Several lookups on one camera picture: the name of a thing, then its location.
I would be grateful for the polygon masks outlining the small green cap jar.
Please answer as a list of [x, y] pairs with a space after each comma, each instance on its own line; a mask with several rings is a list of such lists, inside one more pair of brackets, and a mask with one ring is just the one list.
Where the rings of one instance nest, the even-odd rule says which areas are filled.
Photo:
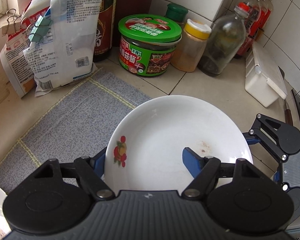
[[165, 17], [173, 20], [181, 27], [183, 27], [185, 23], [185, 17], [188, 14], [189, 10], [181, 5], [175, 3], [169, 3], [167, 5], [167, 10], [165, 13]]

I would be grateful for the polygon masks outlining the green lid sauce jar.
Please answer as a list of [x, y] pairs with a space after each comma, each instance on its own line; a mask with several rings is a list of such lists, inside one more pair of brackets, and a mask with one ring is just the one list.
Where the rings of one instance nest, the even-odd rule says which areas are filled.
[[118, 29], [119, 63], [125, 70], [142, 77], [166, 72], [182, 38], [182, 29], [176, 22], [152, 14], [126, 16], [119, 21]]

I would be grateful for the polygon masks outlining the white blue clipped bag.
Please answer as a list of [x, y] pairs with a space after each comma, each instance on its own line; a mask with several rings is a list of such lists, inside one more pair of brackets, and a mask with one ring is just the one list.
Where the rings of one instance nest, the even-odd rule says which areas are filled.
[[50, 0], [23, 51], [34, 73], [36, 96], [93, 74], [97, 22], [102, 0]]

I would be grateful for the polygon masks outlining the red white clipped bag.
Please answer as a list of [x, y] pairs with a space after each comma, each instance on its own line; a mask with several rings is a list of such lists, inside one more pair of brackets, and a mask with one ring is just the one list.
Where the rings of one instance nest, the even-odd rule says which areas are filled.
[[7, 41], [0, 52], [0, 61], [12, 87], [19, 97], [25, 96], [35, 85], [34, 74], [23, 51], [30, 46], [30, 28], [39, 16], [44, 16], [50, 0], [31, 0], [22, 15], [8, 16], [3, 33]]

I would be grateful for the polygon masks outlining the glass bottle red cap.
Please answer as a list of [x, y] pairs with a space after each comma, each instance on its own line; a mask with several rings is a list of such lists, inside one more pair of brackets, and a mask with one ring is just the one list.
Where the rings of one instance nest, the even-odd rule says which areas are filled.
[[218, 76], [232, 60], [245, 41], [245, 19], [249, 7], [241, 2], [234, 12], [220, 17], [214, 24], [197, 68], [209, 76]]

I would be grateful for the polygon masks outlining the red label oil bottle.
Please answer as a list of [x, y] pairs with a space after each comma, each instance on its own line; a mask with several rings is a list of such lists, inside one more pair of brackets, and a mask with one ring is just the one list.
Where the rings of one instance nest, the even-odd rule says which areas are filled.
[[272, 0], [243, 0], [238, 5], [248, 7], [249, 16], [244, 22], [247, 36], [234, 56], [236, 59], [242, 58], [251, 48], [253, 42], [259, 39], [264, 26], [274, 10]]

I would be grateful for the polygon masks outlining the white plastic seasoning box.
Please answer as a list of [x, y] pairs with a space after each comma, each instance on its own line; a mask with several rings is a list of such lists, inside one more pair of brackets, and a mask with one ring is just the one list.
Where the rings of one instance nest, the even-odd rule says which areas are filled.
[[245, 58], [245, 90], [266, 108], [278, 98], [286, 100], [287, 97], [278, 65], [257, 42]]

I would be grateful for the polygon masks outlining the yellow cap spice jar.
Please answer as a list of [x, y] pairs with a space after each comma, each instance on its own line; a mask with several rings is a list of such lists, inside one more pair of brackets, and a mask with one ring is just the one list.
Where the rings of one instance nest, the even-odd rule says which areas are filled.
[[187, 19], [181, 41], [177, 44], [171, 65], [183, 72], [194, 72], [211, 34], [207, 24]]

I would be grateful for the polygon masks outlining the dark soy sauce bottle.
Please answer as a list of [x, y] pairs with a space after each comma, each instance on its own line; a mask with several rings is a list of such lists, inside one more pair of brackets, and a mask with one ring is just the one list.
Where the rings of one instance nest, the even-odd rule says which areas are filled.
[[112, 48], [116, 0], [102, 0], [95, 38], [93, 61], [106, 59]]

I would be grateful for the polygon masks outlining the grey teal checked towel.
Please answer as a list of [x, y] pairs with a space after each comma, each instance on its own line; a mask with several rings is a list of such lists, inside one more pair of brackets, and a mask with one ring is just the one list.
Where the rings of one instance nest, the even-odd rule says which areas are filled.
[[0, 188], [10, 193], [48, 159], [70, 163], [104, 149], [120, 121], [150, 97], [111, 72], [83, 81], [22, 135], [0, 162]]

